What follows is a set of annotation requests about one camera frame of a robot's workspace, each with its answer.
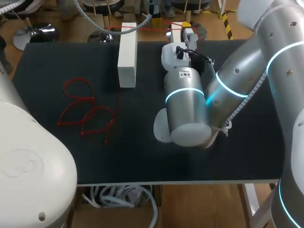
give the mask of yellow and black striped pole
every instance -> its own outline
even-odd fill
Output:
[[[233,35],[232,35],[232,32],[231,32],[231,28],[230,28],[230,25],[228,23],[228,18],[227,18],[227,13],[223,13],[222,15],[222,19],[223,19],[223,22],[224,22],[224,25],[225,25],[225,29],[226,29],[226,32],[227,32],[227,36],[228,36],[228,39],[229,40],[233,40]]]

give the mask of white rectangular block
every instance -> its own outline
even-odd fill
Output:
[[[171,43],[181,43],[182,22],[171,24]]]
[[[122,23],[122,31],[136,27],[136,23]],[[134,88],[136,85],[137,31],[121,35],[118,55],[118,77],[122,88]]]

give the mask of small label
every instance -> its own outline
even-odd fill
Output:
[[[190,71],[180,71],[180,78],[191,78]]]

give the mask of black table surface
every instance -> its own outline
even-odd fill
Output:
[[[215,59],[215,70],[243,41],[204,41],[200,52]],[[119,45],[95,43],[28,44],[13,83],[33,117],[55,135],[73,155],[78,184],[166,181],[250,181],[278,179],[284,144],[267,81],[232,121],[229,137],[219,134],[211,148],[185,148],[161,143],[153,123],[165,107],[161,64],[165,42],[139,42],[136,88],[121,89],[114,125],[106,132],[81,137],[79,125],[57,126],[61,113],[73,99],[63,84],[85,78],[93,87],[96,104],[115,109],[118,86],[116,66]],[[74,82],[73,95],[90,96],[88,86]],[[64,120],[82,119],[92,107],[73,107]],[[110,120],[99,111],[85,124],[98,129]]]

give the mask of red wire bundle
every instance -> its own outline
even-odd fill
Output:
[[[102,131],[105,131],[107,130],[107,133],[106,133],[106,140],[105,140],[105,143],[108,142],[108,137],[109,137],[109,133],[110,133],[110,128],[115,120],[115,117],[117,115],[117,110],[118,110],[118,105],[119,105],[119,93],[120,93],[120,87],[119,87],[119,80],[118,80],[118,75],[117,75],[117,71],[115,71],[115,74],[116,74],[116,80],[117,80],[117,86],[118,86],[118,96],[117,96],[117,105],[116,105],[116,108],[115,108],[115,111],[113,112],[109,107],[107,106],[96,106],[95,104],[95,97],[94,97],[94,92],[93,92],[93,89],[92,89],[92,85],[84,78],[73,78],[73,79],[70,79],[68,81],[66,81],[63,85],[63,92],[66,96],[70,97],[70,98],[73,98],[75,99],[74,102],[72,102],[71,104],[69,104],[65,109],[64,111],[62,112],[61,116],[60,116],[60,119],[57,123],[57,126],[63,126],[63,125],[74,125],[74,124],[81,124],[81,136],[83,137],[84,135],[87,135],[87,134],[93,134],[93,133],[100,133]],[[74,81],[81,81],[81,82],[84,82],[86,83],[87,85],[89,85],[90,87],[90,90],[91,90],[91,96],[90,97],[81,97],[81,96],[74,96],[74,95],[71,95],[69,94],[67,91],[66,91],[66,87],[74,82]],[[64,115],[66,114],[66,112],[71,108],[73,107],[74,105],[80,103],[80,102],[90,102],[92,105],[93,105],[93,108],[91,110],[89,110],[85,115],[84,115],[84,118],[82,120],[79,120],[79,121],[71,121],[71,122],[64,122],[62,121]],[[105,109],[107,110],[110,114],[111,114],[111,121],[105,126],[105,127],[102,127],[98,130],[92,130],[92,131],[84,131],[84,123],[86,121],[88,121],[95,113],[97,110],[99,109]]]

